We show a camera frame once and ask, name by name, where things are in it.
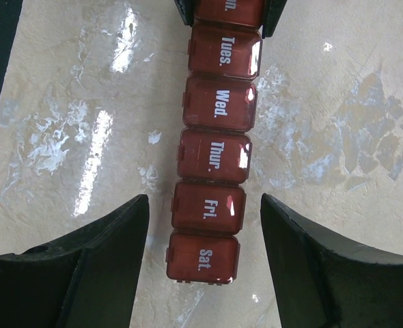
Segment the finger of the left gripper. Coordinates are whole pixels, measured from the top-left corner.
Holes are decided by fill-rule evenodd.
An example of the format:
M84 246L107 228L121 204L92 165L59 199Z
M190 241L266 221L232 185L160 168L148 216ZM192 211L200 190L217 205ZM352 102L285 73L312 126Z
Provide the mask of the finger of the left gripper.
M183 23L186 26L193 26L194 23L194 9L195 9L195 1L194 0L174 0L175 5L179 11L179 14L182 18Z
M262 37L273 36L282 12L286 6L286 0L266 0L262 16Z

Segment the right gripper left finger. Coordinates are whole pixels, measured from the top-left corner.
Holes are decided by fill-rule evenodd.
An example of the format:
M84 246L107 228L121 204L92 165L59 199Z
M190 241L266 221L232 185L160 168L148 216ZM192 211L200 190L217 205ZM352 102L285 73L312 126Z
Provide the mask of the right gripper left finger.
M138 195L53 241L0 255L0 327L128 327L149 216Z

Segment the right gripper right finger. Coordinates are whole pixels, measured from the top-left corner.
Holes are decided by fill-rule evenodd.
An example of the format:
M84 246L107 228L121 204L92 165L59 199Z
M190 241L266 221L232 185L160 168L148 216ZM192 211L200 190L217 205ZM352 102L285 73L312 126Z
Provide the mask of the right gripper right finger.
M282 327L403 327L403 255L342 236L269 194L260 216Z

